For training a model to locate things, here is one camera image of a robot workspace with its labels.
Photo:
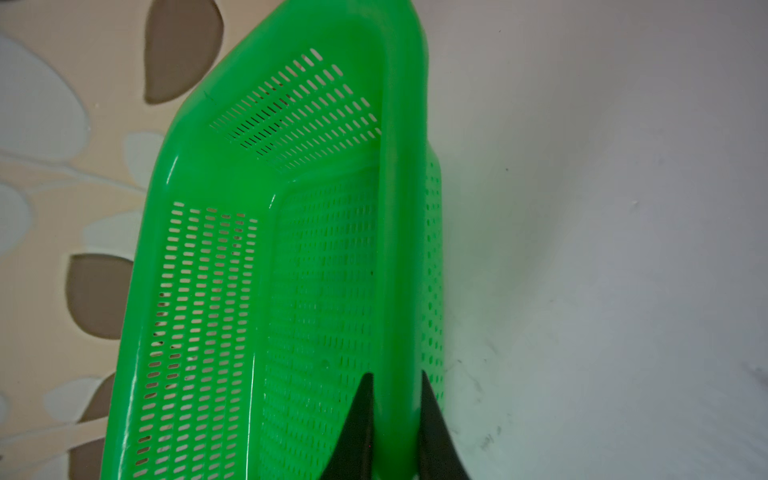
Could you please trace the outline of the green perforated plastic basket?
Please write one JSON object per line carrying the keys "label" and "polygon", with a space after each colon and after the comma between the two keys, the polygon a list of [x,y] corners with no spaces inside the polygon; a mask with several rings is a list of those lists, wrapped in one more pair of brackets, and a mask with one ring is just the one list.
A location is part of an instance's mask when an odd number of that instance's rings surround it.
{"label": "green perforated plastic basket", "polygon": [[365,375],[417,474],[440,171],[409,1],[286,1],[182,104],[143,212],[105,479],[316,479]]}

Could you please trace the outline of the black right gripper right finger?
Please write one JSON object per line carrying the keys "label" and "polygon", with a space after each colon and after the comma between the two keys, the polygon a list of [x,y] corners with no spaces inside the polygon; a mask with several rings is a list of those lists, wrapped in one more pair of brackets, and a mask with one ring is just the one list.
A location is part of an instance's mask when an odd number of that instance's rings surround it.
{"label": "black right gripper right finger", "polygon": [[417,454],[420,480],[469,480],[453,444],[428,375],[422,372]]}

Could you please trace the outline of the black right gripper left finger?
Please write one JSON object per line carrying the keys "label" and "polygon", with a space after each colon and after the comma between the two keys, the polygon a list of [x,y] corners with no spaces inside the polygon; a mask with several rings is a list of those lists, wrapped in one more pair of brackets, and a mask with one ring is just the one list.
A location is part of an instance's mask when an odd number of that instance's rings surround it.
{"label": "black right gripper left finger", "polygon": [[373,463],[373,374],[365,373],[353,398],[336,447],[320,480],[370,480]]}

